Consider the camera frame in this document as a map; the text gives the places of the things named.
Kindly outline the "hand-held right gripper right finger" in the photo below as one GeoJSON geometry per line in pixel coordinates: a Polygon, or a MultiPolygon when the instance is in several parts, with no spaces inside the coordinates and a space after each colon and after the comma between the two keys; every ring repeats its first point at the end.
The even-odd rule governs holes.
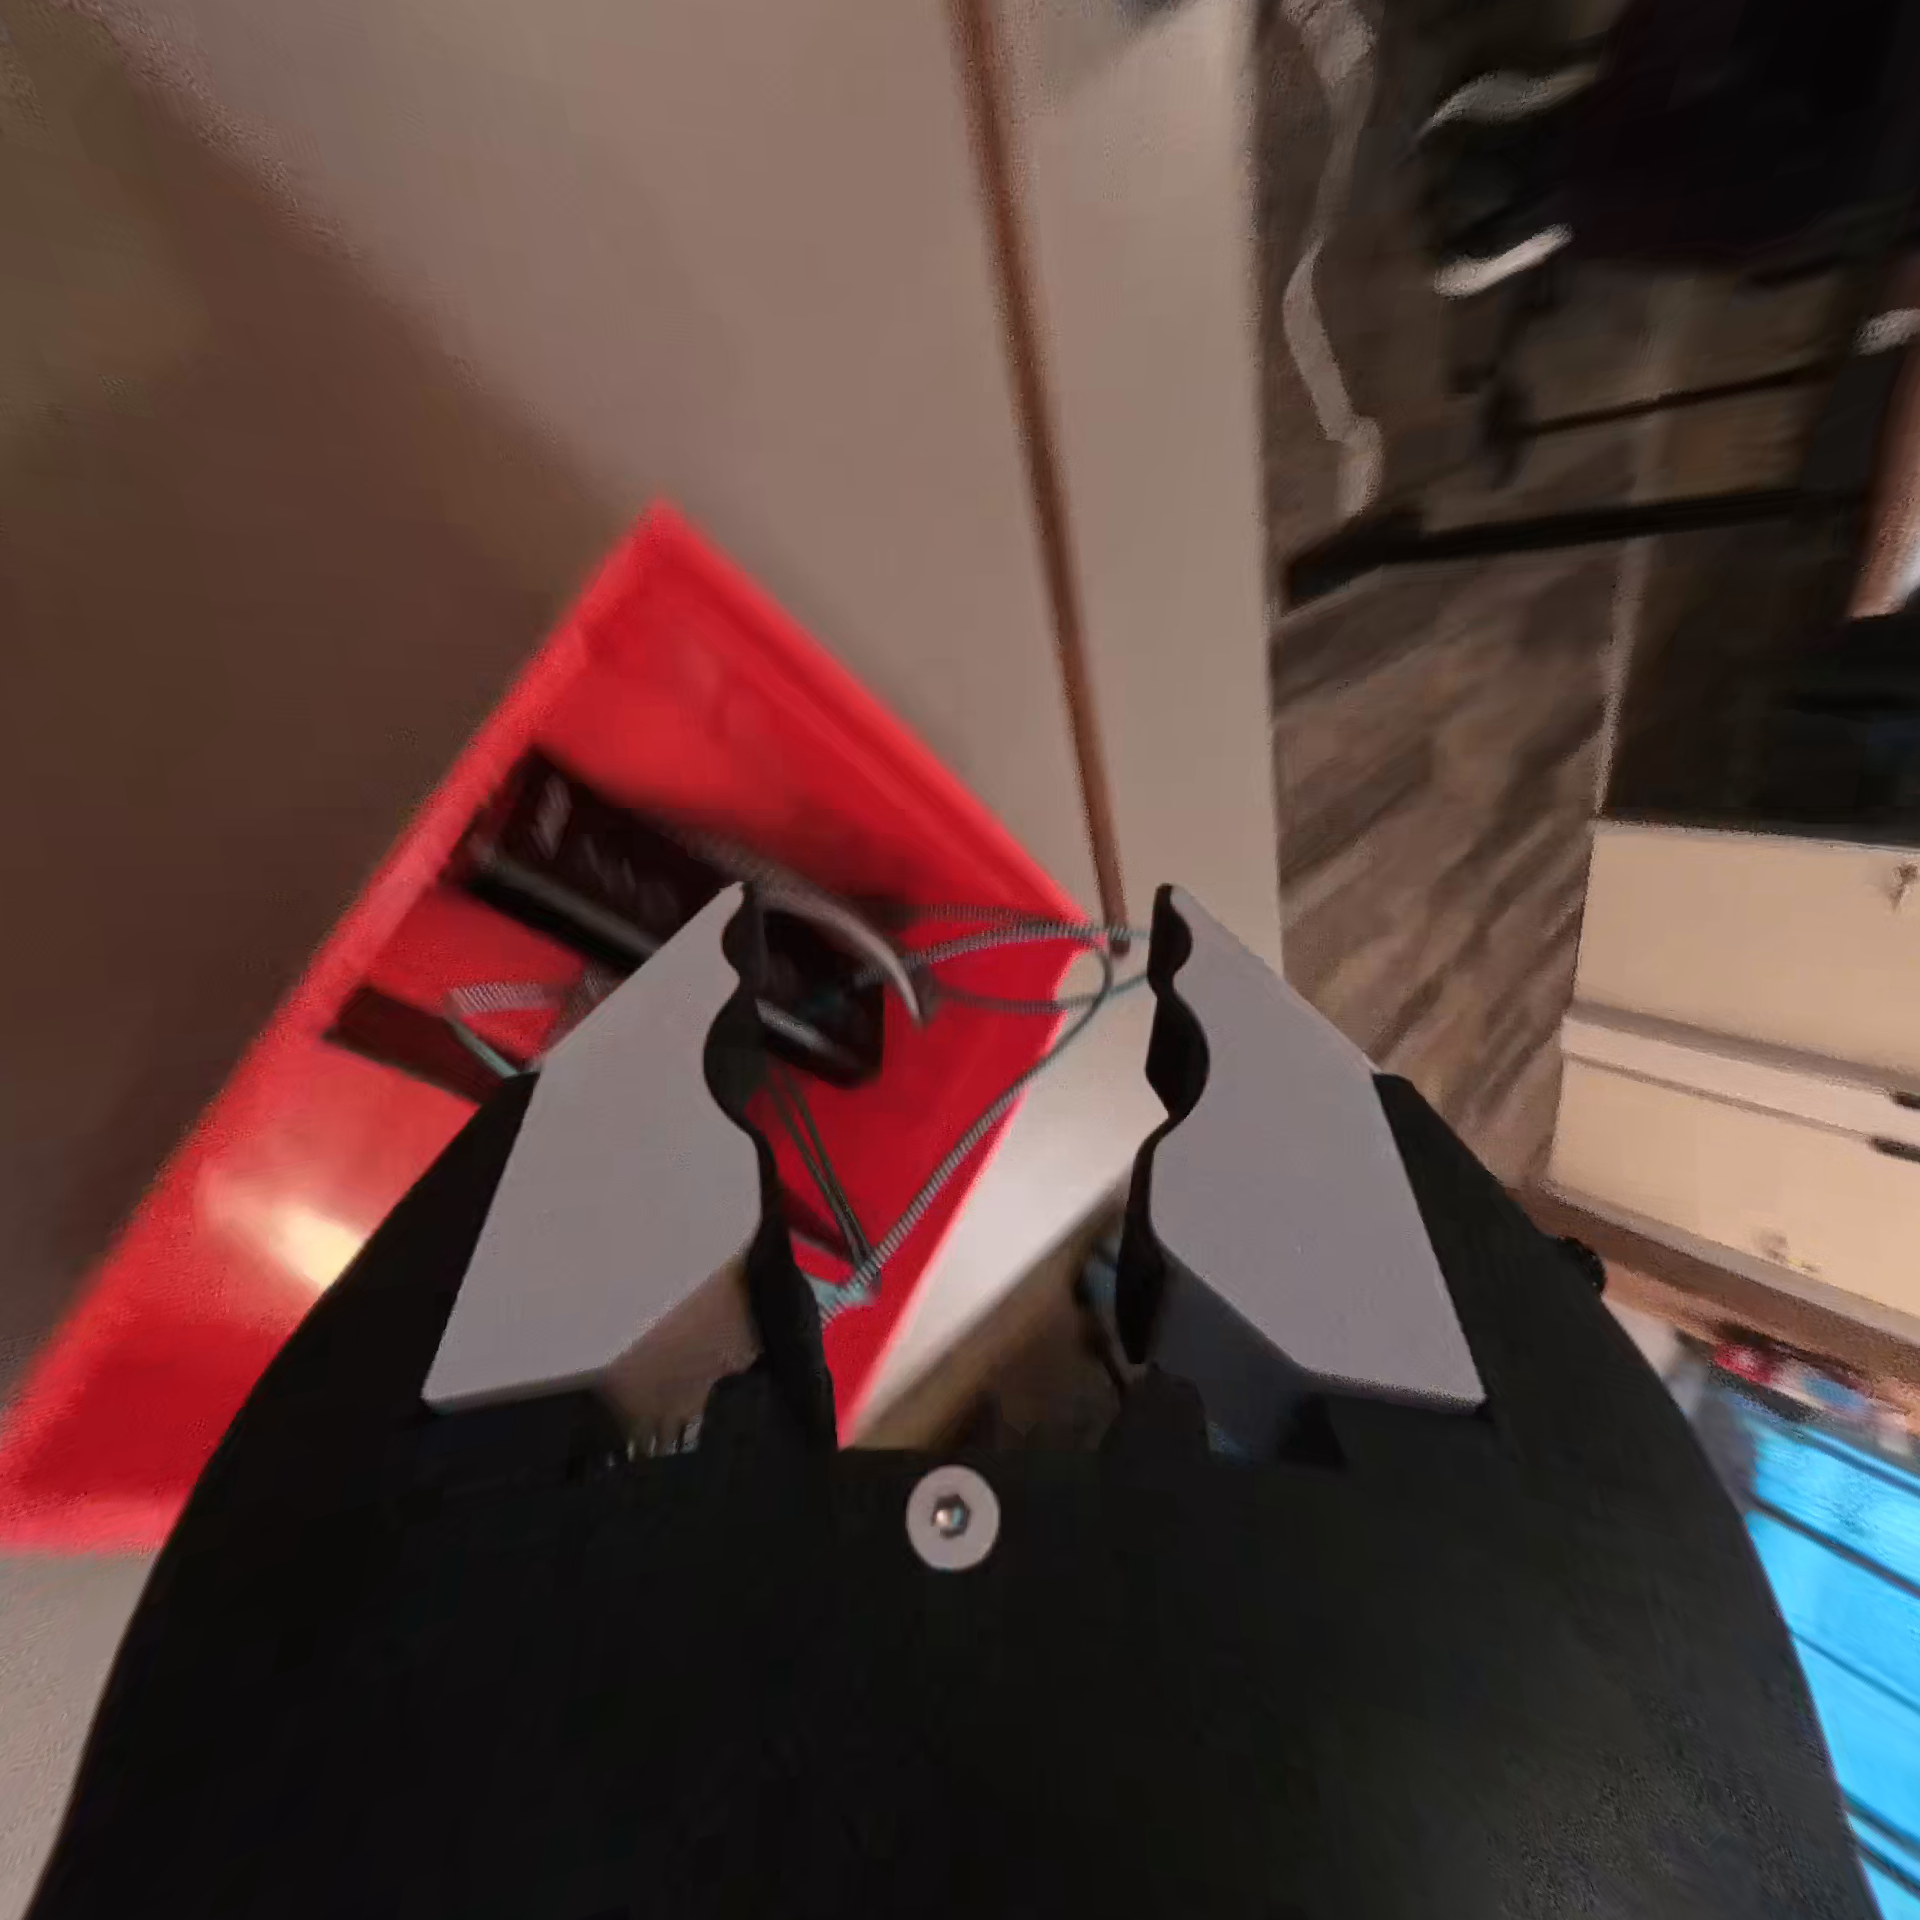
{"type": "Polygon", "coordinates": [[[1174,883],[1146,982],[1162,1119],[1122,1215],[1126,1357],[1187,1382],[1209,1419],[1299,1419],[1317,1398],[1477,1412],[1370,1058],[1174,883]]]}

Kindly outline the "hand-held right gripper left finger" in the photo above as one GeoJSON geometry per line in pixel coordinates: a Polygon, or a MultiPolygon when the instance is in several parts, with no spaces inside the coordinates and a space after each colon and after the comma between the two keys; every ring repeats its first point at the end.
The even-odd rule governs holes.
{"type": "Polygon", "coordinates": [[[770,1141],[760,900],[731,883],[528,1082],[421,1382],[435,1412],[585,1393],[638,1454],[698,1440],[707,1393],[760,1367],[837,1446],[821,1323],[770,1141]]]}

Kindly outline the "black multiport usb hub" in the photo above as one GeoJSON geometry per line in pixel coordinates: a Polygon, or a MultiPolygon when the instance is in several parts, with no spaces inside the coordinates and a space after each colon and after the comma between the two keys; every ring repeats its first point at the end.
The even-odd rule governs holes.
{"type": "Polygon", "coordinates": [[[757,898],[757,1006],[770,1048],[816,1080],[858,1088],[884,1060],[884,992],[922,1003],[899,949],[825,887],[766,855],[619,806],[545,754],[522,755],[471,817],[454,883],[508,919],[628,977],[725,889],[757,898]]]}

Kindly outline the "red plastic bin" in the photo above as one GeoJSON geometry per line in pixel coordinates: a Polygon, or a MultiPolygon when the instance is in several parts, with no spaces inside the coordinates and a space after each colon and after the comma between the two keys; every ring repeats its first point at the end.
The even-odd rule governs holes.
{"type": "Polygon", "coordinates": [[[1084,907],[847,667],[654,508],[446,755],[371,879],[162,1163],[5,1412],[5,1556],[154,1554],[268,1361],[467,1123],[463,989],[581,982],[483,900],[528,775],[903,907],[926,943],[1084,907]]]}

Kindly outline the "white double door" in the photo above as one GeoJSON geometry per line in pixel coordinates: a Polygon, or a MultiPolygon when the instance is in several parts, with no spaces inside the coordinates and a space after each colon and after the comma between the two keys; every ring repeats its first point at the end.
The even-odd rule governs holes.
{"type": "Polygon", "coordinates": [[[1557,1041],[1557,1198],[1915,1342],[1912,1070],[1595,1003],[1576,1003],[1557,1041]]]}

